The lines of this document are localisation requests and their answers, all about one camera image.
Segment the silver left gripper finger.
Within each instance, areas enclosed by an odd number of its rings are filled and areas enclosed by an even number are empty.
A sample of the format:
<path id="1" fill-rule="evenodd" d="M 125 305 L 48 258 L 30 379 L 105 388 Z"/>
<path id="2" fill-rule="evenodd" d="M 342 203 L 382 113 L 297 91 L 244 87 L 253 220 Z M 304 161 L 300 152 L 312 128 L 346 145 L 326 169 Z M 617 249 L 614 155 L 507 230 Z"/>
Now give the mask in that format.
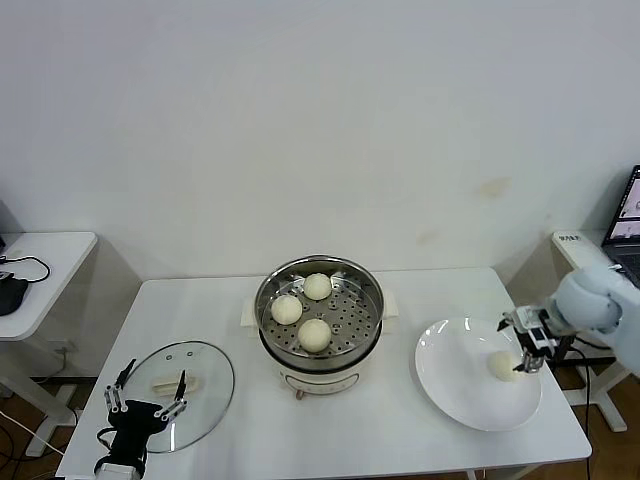
<path id="1" fill-rule="evenodd" d="M 123 387 L 131 374 L 136 359 L 133 358 L 127 366 L 119 372 L 114 383 L 109 384 L 104 389 L 104 399 L 109 411 L 126 411 L 127 406 L 123 397 Z"/>
<path id="2" fill-rule="evenodd" d="M 154 413 L 154 417 L 160 419 L 175 419 L 180 413 L 182 413 L 187 406 L 187 401 L 184 399 L 186 388 L 186 371 L 183 370 L 174 395 L 173 403 L 163 410 L 156 411 Z"/>

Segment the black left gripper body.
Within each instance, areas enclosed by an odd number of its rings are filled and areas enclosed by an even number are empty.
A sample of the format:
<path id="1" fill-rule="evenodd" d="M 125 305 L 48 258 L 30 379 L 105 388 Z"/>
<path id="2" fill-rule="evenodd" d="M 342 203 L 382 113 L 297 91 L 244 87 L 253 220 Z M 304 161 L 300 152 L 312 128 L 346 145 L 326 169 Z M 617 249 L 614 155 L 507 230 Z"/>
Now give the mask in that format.
<path id="1" fill-rule="evenodd" d="M 115 429 L 109 453 L 110 463 L 145 461 L 149 438 L 165 429 L 165 422 L 157 414 L 163 410 L 161 405 L 127 400 L 125 406 L 125 412 L 119 410 L 108 415 L 108 422 Z"/>

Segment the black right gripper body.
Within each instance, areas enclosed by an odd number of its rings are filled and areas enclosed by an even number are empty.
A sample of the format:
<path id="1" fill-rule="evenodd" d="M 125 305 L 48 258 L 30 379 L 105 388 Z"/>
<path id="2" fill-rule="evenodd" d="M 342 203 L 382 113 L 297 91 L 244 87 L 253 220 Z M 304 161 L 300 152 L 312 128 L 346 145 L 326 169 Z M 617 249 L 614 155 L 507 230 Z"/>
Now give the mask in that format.
<path id="1" fill-rule="evenodd" d="M 549 335 L 545 330 L 545 325 L 540 319 L 540 309 L 537 308 L 517 308 L 514 313 L 517 315 L 517 327 L 515 330 L 526 341 L 533 345 L 548 345 Z"/>

